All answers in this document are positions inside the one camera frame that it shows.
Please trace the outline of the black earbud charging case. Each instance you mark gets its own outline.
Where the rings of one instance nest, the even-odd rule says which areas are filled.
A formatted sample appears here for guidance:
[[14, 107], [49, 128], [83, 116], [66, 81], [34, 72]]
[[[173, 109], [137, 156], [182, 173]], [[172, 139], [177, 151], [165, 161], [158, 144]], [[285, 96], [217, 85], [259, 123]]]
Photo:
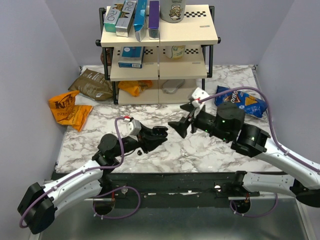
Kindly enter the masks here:
[[157, 138], [167, 138], [168, 128], [165, 126], [154, 126], [152, 128], [152, 136]]

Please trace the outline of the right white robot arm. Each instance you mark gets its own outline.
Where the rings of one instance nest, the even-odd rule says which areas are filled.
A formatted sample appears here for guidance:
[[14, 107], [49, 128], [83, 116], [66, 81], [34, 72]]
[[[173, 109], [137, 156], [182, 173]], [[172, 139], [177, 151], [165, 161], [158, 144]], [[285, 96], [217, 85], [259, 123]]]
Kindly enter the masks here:
[[267, 162], [282, 173], [244, 172], [242, 176], [230, 183], [230, 191], [241, 196], [245, 192], [270, 192], [296, 198], [299, 202], [318, 208], [320, 206], [320, 175], [316, 172], [317, 163], [306, 158], [295, 161], [297, 153], [290, 156], [283, 153], [261, 128], [245, 123], [245, 112], [234, 103], [222, 103], [217, 107], [216, 115], [201, 110], [187, 103], [181, 109], [189, 112], [179, 121], [170, 121], [172, 127], [182, 138], [187, 136], [187, 129], [198, 129], [210, 137], [216, 137], [225, 143], [231, 143], [236, 153]]

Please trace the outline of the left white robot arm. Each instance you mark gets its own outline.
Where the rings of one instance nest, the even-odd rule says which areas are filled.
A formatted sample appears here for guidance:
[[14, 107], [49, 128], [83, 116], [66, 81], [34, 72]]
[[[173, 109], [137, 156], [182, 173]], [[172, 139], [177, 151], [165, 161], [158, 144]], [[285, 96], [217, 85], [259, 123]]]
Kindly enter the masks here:
[[50, 183], [30, 185], [17, 207], [19, 227], [39, 234], [72, 205], [90, 197], [107, 197], [111, 185], [101, 179], [123, 164], [126, 153], [141, 149], [147, 154], [167, 141], [165, 126], [149, 128], [136, 119], [131, 119], [128, 126], [129, 135], [124, 138], [118, 130], [105, 134], [98, 151], [80, 168]]

